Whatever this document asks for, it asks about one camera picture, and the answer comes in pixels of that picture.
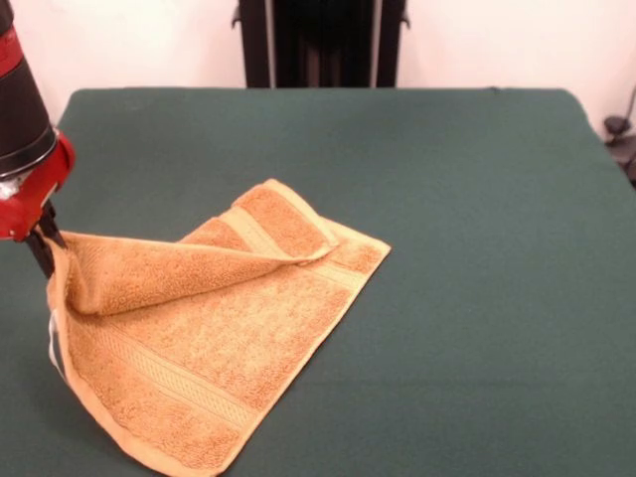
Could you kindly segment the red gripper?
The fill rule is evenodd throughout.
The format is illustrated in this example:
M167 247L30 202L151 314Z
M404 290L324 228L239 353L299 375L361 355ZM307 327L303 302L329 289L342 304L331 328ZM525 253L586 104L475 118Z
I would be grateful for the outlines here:
M58 192L74 169L76 153L67 137L56 130L56 142L41 158L1 177L1 240L25 241L44 275L55 271L52 251L41 235L32 231L38 221L45 237L65 248L56 223L51 196Z

